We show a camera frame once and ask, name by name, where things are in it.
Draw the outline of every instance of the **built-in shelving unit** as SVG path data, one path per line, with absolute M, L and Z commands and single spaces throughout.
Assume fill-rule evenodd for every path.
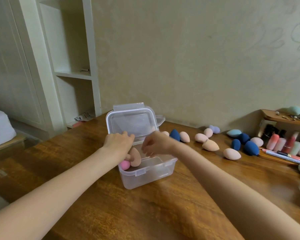
M 72 128 L 91 108 L 101 114 L 91 0 L 37 2 L 64 126 Z

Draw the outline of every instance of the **lip gloss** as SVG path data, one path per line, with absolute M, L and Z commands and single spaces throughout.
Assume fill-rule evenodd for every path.
M 271 138 L 270 138 L 270 140 L 269 140 L 269 142 L 268 142 L 266 148 L 267 148 L 268 150 L 271 150 L 271 151 L 272 151 L 273 148 L 275 147 L 275 145 L 277 144 L 278 140 L 279 140 L 279 135 L 273 134 L 273 135 L 271 136 Z
M 293 135 L 287 140 L 286 144 L 282 148 L 282 152 L 289 153 L 291 151 L 291 148 L 294 145 L 294 142 L 296 141 L 296 138 L 298 137 L 299 132 L 294 132 Z

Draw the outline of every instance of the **container lid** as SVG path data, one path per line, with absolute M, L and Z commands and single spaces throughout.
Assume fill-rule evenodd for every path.
M 133 145 L 142 143 L 147 135 L 159 130 L 154 111 L 144 103 L 114 105 L 105 120 L 109 134 L 123 131 L 134 134 Z

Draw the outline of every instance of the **wooden organizer shelf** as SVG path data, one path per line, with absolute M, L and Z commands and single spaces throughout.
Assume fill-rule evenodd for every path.
M 261 109 L 261 111 L 264 114 L 264 118 L 267 120 L 271 121 L 278 121 L 278 122 L 285 122 L 285 123 L 290 123 L 290 124 L 295 124 L 295 125 L 300 125 L 300 120 L 287 120 L 283 118 L 282 116 L 290 117 L 288 113 L 285 112 L 280 112 L 280 115 L 276 115 L 276 111 L 273 110 L 268 110 L 268 109 Z

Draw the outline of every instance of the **beige wall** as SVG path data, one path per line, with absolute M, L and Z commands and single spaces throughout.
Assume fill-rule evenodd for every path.
M 92 0 L 102 111 L 221 130 L 300 105 L 300 0 Z

